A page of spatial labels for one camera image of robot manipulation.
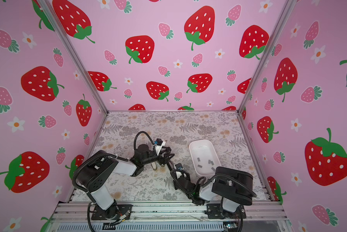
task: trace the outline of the white plastic tray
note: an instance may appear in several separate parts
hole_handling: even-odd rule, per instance
[[[195,172],[199,176],[212,177],[216,168],[221,167],[215,148],[207,139],[193,141],[189,144]]]

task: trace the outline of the strawberry wallpaper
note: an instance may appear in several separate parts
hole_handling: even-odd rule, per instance
[[[243,118],[294,231],[347,231],[347,1],[298,1],[248,100]]]
[[[109,110],[222,110],[239,107],[284,3],[53,0],[52,6]]]
[[[37,1],[0,0],[0,231],[44,231],[98,112]]]

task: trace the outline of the white container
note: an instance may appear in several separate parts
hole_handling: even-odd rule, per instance
[[[189,144],[195,172],[207,178],[215,174],[216,168],[221,167],[215,148],[207,139],[193,141]]]

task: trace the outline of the white flower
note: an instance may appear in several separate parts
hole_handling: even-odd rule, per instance
[[[300,27],[301,26],[297,25],[296,23],[296,25],[291,29],[291,38],[297,36],[297,31],[299,30]]]
[[[69,134],[70,134],[70,131],[67,131],[67,129],[64,129],[64,132],[61,133],[61,136],[65,140],[65,139],[69,138]]]
[[[320,49],[315,48],[315,54],[311,57],[311,60],[315,60],[315,64],[317,64],[320,60],[320,58],[323,58],[326,56],[325,52],[325,45],[323,47],[321,47]]]
[[[302,124],[298,122],[298,118],[296,118],[296,120],[294,120],[294,121],[291,120],[291,124],[292,124],[291,130],[294,129],[296,132],[298,132],[298,128],[300,128],[302,126]]]
[[[57,195],[61,194],[61,188],[62,186],[56,186],[55,190],[53,191],[53,195],[55,195],[55,198]]]
[[[218,58],[221,59],[221,58],[222,58],[222,55],[225,54],[225,52],[223,52],[223,51],[222,51],[222,48],[220,48],[220,50],[216,51],[215,54],[216,54],[215,58],[218,57]]]
[[[266,162],[268,161],[268,159],[266,158],[266,155],[263,155],[263,156],[262,156],[262,159],[263,159],[263,161],[264,161],[265,164],[266,164]]]
[[[97,1],[100,2],[100,7],[102,9],[106,8],[106,9],[110,10],[110,8],[109,8],[110,0],[97,0]]]
[[[7,124],[11,127],[11,131],[14,133],[16,130],[24,131],[24,120],[19,120],[18,117],[14,117],[13,122],[8,122]]]
[[[78,71],[73,72],[74,75],[74,79],[79,80],[80,79],[80,75],[78,74]]]
[[[224,90],[223,88],[219,90],[219,94],[224,94],[226,92],[226,90]]]
[[[315,6],[317,6],[319,4],[320,0],[312,0],[311,4],[315,3]]]
[[[175,65],[175,68],[181,68],[182,62],[180,60],[177,60],[176,62],[173,63]]]
[[[267,10],[269,7],[272,6],[272,3],[270,2],[270,0],[266,0],[264,2],[260,2],[261,8],[258,12],[265,12],[267,13]]]
[[[22,39],[22,41],[26,44],[28,44],[28,46],[32,49],[33,46],[36,46],[36,42],[33,40],[33,35],[27,35],[25,32],[23,32],[23,36],[24,38]]]
[[[131,85],[131,83],[133,83],[133,81],[131,81],[131,78],[125,78],[125,83],[127,83],[128,85]]]
[[[19,229],[20,228],[20,220],[21,220],[21,217],[19,217],[18,219],[11,218],[10,224],[8,226],[6,226],[2,231],[13,232],[16,229]]]
[[[298,230],[299,230],[299,231],[301,231],[301,232],[308,232],[305,223],[302,224],[302,223],[300,223],[300,221],[298,221],[298,225],[299,225],[299,226],[298,226]]]
[[[291,175],[292,175],[291,181],[294,182],[296,186],[298,186],[298,183],[302,183],[302,180],[298,178],[298,173],[294,174],[291,172]]]

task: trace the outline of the floral patterned surface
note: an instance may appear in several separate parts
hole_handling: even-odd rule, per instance
[[[172,162],[181,163],[190,173],[192,182],[196,182],[198,176],[189,144],[200,139],[210,140],[222,166],[251,173],[254,177],[253,190],[258,196],[254,200],[266,200],[235,112],[111,112],[93,153],[105,150],[131,158],[133,140],[139,131],[146,131],[153,140],[166,140],[166,145],[175,153]],[[141,134],[136,144],[144,143],[148,144],[148,138]],[[154,171],[151,165],[145,165],[144,171],[137,177],[113,173],[106,186],[119,201],[188,200],[184,193],[173,188],[167,167],[158,166]],[[72,201],[90,200],[77,189]]]

